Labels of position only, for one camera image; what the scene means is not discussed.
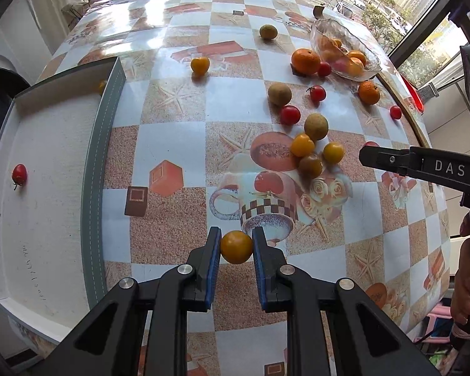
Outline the person's right hand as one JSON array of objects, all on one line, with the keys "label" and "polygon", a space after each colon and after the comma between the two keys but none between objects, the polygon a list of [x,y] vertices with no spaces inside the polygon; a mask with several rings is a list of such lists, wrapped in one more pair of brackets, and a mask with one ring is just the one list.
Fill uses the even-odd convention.
[{"label": "person's right hand", "polygon": [[455,274],[451,315],[453,320],[465,325],[470,317],[470,214],[462,220],[459,234],[465,238],[461,244],[458,271]]}]

